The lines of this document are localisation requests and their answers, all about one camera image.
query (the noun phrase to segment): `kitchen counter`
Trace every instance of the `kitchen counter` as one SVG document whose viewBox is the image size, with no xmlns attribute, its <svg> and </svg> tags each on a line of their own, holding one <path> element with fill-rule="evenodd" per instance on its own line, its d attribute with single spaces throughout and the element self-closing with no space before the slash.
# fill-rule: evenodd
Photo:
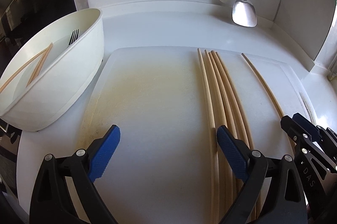
<svg viewBox="0 0 337 224">
<path fill-rule="evenodd" d="M 30 197 L 44 155 L 71 155 L 86 105 L 111 53 L 135 46 L 193 46 L 244 52 L 289 64 L 301 79 L 317 114 L 318 124 L 337 130 L 337 96 L 328 80 L 309 73 L 272 30 L 244 28 L 211 15 L 182 12 L 131 13 L 105 18 L 102 65 L 75 104 L 56 122 L 38 133 L 23 131 L 17 156 L 19 203 L 29 212 Z"/>
</svg>

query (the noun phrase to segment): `metal fork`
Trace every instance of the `metal fork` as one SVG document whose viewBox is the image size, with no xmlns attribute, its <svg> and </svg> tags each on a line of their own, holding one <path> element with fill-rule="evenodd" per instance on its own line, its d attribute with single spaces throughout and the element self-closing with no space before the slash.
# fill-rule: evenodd
<svg viewBox="0 0 337 224">
<path fill-rule="evenodd" d="M 68 46 L 71 45 L 73 42 L 75 42 L 78 37 L 79 37 L 79 29 L 74 30 L 72 32 Z"/>
</svg>

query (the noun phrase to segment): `wooden chopstick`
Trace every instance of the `wooden chopstick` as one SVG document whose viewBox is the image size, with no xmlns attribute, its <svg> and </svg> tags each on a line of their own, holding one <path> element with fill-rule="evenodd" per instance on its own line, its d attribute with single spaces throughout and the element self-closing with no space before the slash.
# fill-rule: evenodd
<svg viewBox="0 0 337 224">
<path fill-rule="evenodd" d="M 37 77 L 37 76 L 36 76 L 36 72 L 37 72 L 38 69 L 41 70 L 41 67 L 42 67 L 42 66 L 41 66 L 41 63 L 42 63 L 42 62 L 44 63 L 44 61 L 46 60 L 46 58 L 47 58 L 47 56 L 48 56 L 48 54 L 49 54 L 50 49 L 51 49 L 52 46 L 53 46 L 53 43 L 51 43 L 51 44 L 46 48 L 45 53 L 42 55 L 42 57 L 41 57 L 41 59 L 39 60 L 38 64 L 35 66 L 34 71 L 33 71 L 32 75 L 30 76 L 29 81 L 28 81 L 26 87 L 27 87 L 28 85 L 30 85 L 31 82 Z"/>
<path fill-rule="evenodd" d="M 214 71 L 215 71 L 215 75 L 216 75 L 216 78 L 218 80 L 223 105 L 225 107 L 226 117 L 229 120 L 229 122 L 227 123 L 228 129 L 232 133 L 234 138 L 238 138 L 236 128 L 235 128 L 235 122 L 234 122 L 233 114 L 232 114 L 231 107 L 230 107 L 230 102 L 229 102 L 229 99 L 228 99 L 227 92 L 225 90 L 225 86 L 224 86 L 223 81 L 221 79 L 219 69 L 218 69 L 218 67 L 215 63 L 214 57 L 211 54 L 211 52 L 209 52 L 208 54 L 209 54 L 209 57 L 212 61 L 212 65 L 213 65 L 213 68 L 214 68 Z"/>
<path fill-rule="evenodd" d="M 281 106 L 279 105 L 277 99 L 275 98 L 274 94 L 272 93 L 270 87 L 268 86 L 268 84 L 266 83 L 266 81 L 264 80 L 264 78 L 262 77 L 262 75 L 260 74 L 260 72 L 256 69 L 256 67 L 252 64 L 252 62 L 247 58 L 247 56 L 242 53 L 241 54 L 243 56 L 243 58 L 245 58 L 246 62 L 249 64 L 249 66 L 251 67 L 251 69 L 254 71 L 255 75 L 257 76 L 257 78 L 259 79 L 259 81 L 261 82 L 261 84 L 263 85 L 265 91 L 267 92 L 270 100 L 272 101 L 280 119 L 282 119 L 282 117 L 284 116 L 284 113 L 282 111 Z M 295 145 L 296 143 L 294 143 L 294 141 L 288 137 L 290 145 L 293 149 L 293 153 L 295 154 Z"/>
<path fill-rule="evenodd" d="M 227 96 L 225 87 L 223 85 L 223 82 L 222 82 L 222 79 L 221 79 L 218 67 L 216 66 L 216 63 L 214 61 L 214 58 L 213 58 L 212 54 L 210 52 L 208 54 L 209 54 L 209 58 L 210 58 L 210 60 L 212 62 L 213 69 L 215 71 L 215 76 L 216 76 L 216 79 L 218 81 L 218 86 L 219 86 L 221 97 L 222 97 L 223 107 L 225 109 L 227 123 L 222 123 L 222 124 L 226 125 L 226 127 L 228 127 L 229 131 L 232 133 L 232 135 L 233 135 L 234 138 L 238 138 L 238 135 L 237 135 L 237 132 L 236 132 L 236 128 L 235 128 L 235 122 L 234 122 L 233 114 L 232 114 L 231 107 L 230 107 L 230 102 L 228 100 L 228 96 Z M 233 185 L 233 189 L 232 189 L 233 190 L 233 200 L 235 200 L 236 196 L 240 192 L 241 188 L 239 189 L 239 186 L 242 184 L 241 183 L 242 181 L 235 178 L 235 175 L 232 172 L 229 164 L 228 164 L 228 170 L 227 170 L 227 172 L 228 173 L 232 173 L 232 178 L 233 178 L 233 182 L 232 182 L 232 185 Z"/>
<path fill-rule="evenodd" d="M 41 54 L 43 54 L 48 48 L 45 48 L 38 54 L 36 54 L 34 57 L 32 57 L 29 61 L 27 61 L 25 64 L 23 64 L 0 88 L 0 93 L 6 88 L 6 86 L 26 67 L 28 66 L 32 61 L 34 61 L 37 57 L 39 57 Z"/>
<path fill-rule="evenodd" d="M 231 76 L 229 74 L 229 71 L 228 71 L 225 63 L 221 59 L 220 55 L 217 52 L 214 52 L 214 50 L 212 50 L 211 53 L 213 55 L 213 58 L 215 60 L 216 65 L 218 66 L 218 68 L 220 70 L 222 80 L 223 80 L 224 85 L 225 85 L 225 89 L 227 90 L 227 93 L 229 94 L 230 104 L 232 106 L 232 111 L 234 113 L 236 122 L 238 124 L 239 135 L 241 137 L 241 140 L 244 141 L 244 143 L 248 146 L 248 148 L 253 150 L 254 149 L 254 143 L 253 143 L 253 140 L 252 140 L 248 120 L 247 120 L 245 111 L 243 109 L 240 97 L 239 97 L 239 95 L 236 91 L 235 85 L 234 85 L 234 83 L 231 79 Z M 252 220 L 256 219 L 257 215 L 259 215 L 259 213 L 261 211 L 261 203 L 262 203 L 262 199 L 261 199 L 261 195 L 259 195 L 259 197 L 257 199 L 257 204 L 253 208 L 253 211 L 251 213 Z"/>
<path fill-rule="evenodd" d="M 215 135 L 215 121 L 213 106 L 211 100 L 211 93 L 208 86 L 207 74 L 203 56 L 198 48 L 198 57 L 200 68 L 203 77 L 203 90 L 205 92 L 205 100 L 207 105 L 207 118 L 210 138 L 210 152 L 211 152 L 211 224 L 218 224 L 219 222 L 219 161 L 217 152 L 217 142 Z"/>
<path fill-rule="evenodd" d="M 216 102 L 218 105 L 218 111 L 219 111 L 219 117 L 220 117 L 220 123 L 221 125 L 227 126 L 227 120 L 225 117 L 225 110 L 223 108 L 222 98 L 221 98 L 221 92 L 218 85 L 218 81 L 216 78 L 216 74 L 214 71 L 214 67 L 212 65 L 212 61 L 210 58 L 210 55 L 208 54 L 207 50 L 205 50 L 205 55 L 208 60 L 208 65 L 210 67 L 210 74 L 211 74 L 211 80 L 213 82 L 214 86 L 214 93 L 216 95 Z M 225 164 L 225 212 L 228 211 L 230 206 L 233 203 L 233 190 L 236 192 L 236 183 L 235 179 L 233 179 L 233 172 L 230 168 L 229 163 Z"/>
<path fill-rule="evenodd" d="M 38 64 L 38 68 L 37 68 L 36 73 L 33 77 L 33 80 L 35 80 L 39 76 L 39 73 L 40 73 L 40 71 L 43 67 L 43 64 L 44 64 L 45 60 L 47 59 L 50 50 L 52 50 L 52 47 L 53 47 L 53 43 L 50 43 L 50 45 L 48 46 L 48 49 L 46 50 L 43 57 L 41 58 L 41 62 L 39 62 L 39 64 Z"/>
<path fill-rule="evenodd" d="M 221 59 L 221 57 L 217 53 L 215 53 L 214 51 L 211 51 L 211 53 L 214 57 L 215 63 L 217 64 L 217 66 L 219 68 L 219 71 L 220 71 L 220 74 L 221 74 L 221 77 L 222 77 L 222 81 L 223 81 L 225 89 L 227 90 L 227 93 L 229 95 L 228 97 L 230 99 L 230 103 L 231 103 L 232 108 L 233 108 L 233 113 L 234 113 L 235 119 L 236 119 L 237 124 L 238 124 L 240 138 L 244 141 L 244 143 L 248 146 L 248 148 L 251 148 L 250 147 L 251 144 L 249 142 L 247 131 L 246 131 L 246 126 L 243 122 L 242 113 L 241 113 L 240 108 L 239 108 L 238 100 L 235 97 L 234 90 L 233 90 L 232 85 L 230 84 L 230 80 L 228 78 L 228 75 L 229 75 L 228 70 L 227 70 L 223 60 Z"/>
</svg>

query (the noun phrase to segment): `white bowl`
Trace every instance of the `white bowl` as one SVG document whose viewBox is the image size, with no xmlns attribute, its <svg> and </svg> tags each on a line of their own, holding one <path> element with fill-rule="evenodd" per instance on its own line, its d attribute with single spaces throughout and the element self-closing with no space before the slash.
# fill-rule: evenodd
<svg viewBox="0 0 337 224">
<path fill-rule="evenodd" d="M 76 29 L 79 38 L 68 47 Z M 0 87 L 51 42 L 52 50 L 34 81 L 26 87 L 40 57 L 0 93 L 1 119 L 22 130 L 38 131 L 56 121 L 89 85 L 104 53 L 102 11 L 83 9 L 39 31 L 11 60 L 0 78 Z"/>
</svg>

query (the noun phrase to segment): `white cutting board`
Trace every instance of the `white cutting board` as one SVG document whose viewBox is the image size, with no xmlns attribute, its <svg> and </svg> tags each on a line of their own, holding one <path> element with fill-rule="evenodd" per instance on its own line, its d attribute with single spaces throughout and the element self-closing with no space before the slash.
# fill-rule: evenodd
<svg viewBox="0 0 337 224">
<path fill-rule="evenodd" d="M 248 64 L 237 52 L 218 52 L 246 110 L 255 148 L 277 158 L 291 153 L 277 112 Z M 284 112 L 308 118 L 299 97 L 300 91 L 306 93 L 292 69 L 248 57 L 267 83 L 277 77 L 272 85 L 276 98 L 291 102 L 280 102 Z M 209 138 L 197 49 L 158 46 L 114 51 L 87 106 L 78 148 L 87 148 L 112 124 L 121 129 L 121 141 L 95 186 L 116 220 L 209 223 Z"/>
</svg>

